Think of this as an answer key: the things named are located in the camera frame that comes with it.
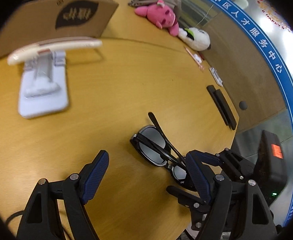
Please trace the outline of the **white phone stand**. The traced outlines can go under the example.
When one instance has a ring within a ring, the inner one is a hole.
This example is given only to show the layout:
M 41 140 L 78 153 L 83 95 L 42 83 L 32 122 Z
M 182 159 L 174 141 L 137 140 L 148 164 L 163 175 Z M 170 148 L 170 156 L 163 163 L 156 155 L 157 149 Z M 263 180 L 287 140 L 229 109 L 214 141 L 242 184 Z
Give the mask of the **white phone stand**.
M 21 77 L 18 113 L 31 119 L 64 111 L 68 105 L 66 52 L 45 52 L 27 60 Z

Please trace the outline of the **pink white pen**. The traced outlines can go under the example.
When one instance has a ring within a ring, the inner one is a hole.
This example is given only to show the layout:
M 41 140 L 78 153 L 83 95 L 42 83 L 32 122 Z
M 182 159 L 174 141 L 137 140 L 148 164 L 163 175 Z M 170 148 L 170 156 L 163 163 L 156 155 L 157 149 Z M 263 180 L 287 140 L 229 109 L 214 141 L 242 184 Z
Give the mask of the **pink white pen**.
M 198 65 L 199 69 L 204 72 L 205 68 L 202 65 L 202 59 L 197 56 L 196 54 L 193 54 L 187 47 L 184 47 L 186 52 L 191 56 L 191 58 L 196 62 L 196 64 Z

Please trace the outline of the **cream phone case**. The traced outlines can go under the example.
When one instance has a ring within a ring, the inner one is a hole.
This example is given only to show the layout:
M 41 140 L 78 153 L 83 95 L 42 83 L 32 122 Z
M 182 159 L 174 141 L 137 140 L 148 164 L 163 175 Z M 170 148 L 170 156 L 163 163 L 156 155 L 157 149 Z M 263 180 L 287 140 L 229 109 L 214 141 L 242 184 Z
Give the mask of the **cream phone case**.
M 20 64 L 39 57 L 44 52 L 58 50 L 72 50 L 78 48 L 99 48 L 103 42 L 91 37 L 63 37 L 35 42 L 16 49 L 7 58 L 8 65 Z

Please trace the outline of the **small white packet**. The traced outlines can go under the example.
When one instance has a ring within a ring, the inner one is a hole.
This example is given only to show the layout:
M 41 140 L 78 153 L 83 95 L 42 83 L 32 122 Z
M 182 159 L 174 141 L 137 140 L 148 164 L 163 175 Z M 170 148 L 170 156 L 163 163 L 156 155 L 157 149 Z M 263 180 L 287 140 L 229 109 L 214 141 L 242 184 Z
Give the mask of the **small white packet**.
M 220 87 L 223 87 L 223 81 L 222 81 L 221 77 L 219 77 L 219 74 L 217 73 L 216 69 L 214 67 L 210 67 L 209 70 L 210 70 L 211 75 L 213 76 L 214 80 L 216 81 L 216 83 Z

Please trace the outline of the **black sunglasses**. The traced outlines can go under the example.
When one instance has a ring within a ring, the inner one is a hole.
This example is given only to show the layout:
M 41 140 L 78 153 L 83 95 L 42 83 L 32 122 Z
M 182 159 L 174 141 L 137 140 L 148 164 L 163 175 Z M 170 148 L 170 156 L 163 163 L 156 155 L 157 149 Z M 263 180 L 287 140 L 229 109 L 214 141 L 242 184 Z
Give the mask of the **black sunglasses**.
M 195 191 L 186 168 L 185 157 L 166 137 L 155 115 L 149 112 L 148 117 L 152 125 L 144 126 L 131 137 L 132 146 L 148 163 L 168 170 L 178 185 Z

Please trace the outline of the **grey printed cloth bag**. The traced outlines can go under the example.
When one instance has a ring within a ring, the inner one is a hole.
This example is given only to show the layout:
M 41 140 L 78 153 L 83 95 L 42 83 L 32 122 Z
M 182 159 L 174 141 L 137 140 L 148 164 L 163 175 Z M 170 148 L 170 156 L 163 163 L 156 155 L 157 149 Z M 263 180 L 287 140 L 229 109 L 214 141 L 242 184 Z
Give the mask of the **grey printed cloth bag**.
M 128 6 L 131 7 L 141 7 L 147 6 L 154 3 L 157 3 L 159 0 L 131 0 L 128 3 Z M 181 0 L 161 0 L 165 3 L 165 5 L 169 6 L 175 13 L 176 17 L 179 18 L 181 16 L 182 11 L 182 1 Z

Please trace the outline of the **black flat bar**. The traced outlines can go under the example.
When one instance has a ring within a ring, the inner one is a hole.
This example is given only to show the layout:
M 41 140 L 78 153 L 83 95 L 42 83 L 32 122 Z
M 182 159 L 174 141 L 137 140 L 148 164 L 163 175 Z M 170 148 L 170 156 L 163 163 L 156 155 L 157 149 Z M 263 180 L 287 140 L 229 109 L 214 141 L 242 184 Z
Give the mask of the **black flat bar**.
M 209 85 L 207 86 L 207 91 L 219 110 L 225 125 L 235 131 L 237 125 L 235 117 L 221 90 L 215 89 L 213 85 Z

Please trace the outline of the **cardboard box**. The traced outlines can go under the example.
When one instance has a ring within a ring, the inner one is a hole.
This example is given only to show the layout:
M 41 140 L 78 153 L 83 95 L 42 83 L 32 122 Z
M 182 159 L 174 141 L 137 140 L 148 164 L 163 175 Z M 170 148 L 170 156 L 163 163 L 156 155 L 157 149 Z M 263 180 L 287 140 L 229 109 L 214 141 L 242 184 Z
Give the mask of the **cardboard box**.
M 26 2 L 0 30 L 0 58 L 44 40 L 75 36 L 99 38 L 117 8 L 114 0 Z

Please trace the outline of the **white panda plush toy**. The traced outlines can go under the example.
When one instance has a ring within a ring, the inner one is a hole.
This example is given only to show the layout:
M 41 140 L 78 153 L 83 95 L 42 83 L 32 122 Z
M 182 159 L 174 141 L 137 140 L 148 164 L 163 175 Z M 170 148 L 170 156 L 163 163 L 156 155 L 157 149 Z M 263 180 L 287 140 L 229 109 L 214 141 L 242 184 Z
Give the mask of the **white panda plush toy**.
M 204 51 L 211 48 L 210 36 L 202 29 L 195 27 L 179 28 L 178 37 L 195 51 Z

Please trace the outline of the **pink plush toy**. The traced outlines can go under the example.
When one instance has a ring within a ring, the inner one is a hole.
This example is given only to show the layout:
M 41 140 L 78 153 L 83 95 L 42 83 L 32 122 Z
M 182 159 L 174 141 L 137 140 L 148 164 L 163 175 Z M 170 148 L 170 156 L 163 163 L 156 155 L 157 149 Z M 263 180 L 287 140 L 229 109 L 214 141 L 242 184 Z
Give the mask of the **pink plush toy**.
M 163 0 L 148 6 L 137 7 L 134 12 L 138 16 L 147 18 L 158 29 L 167 29 L 171 36 L 177 36 L 179 33 L 177 17 Z

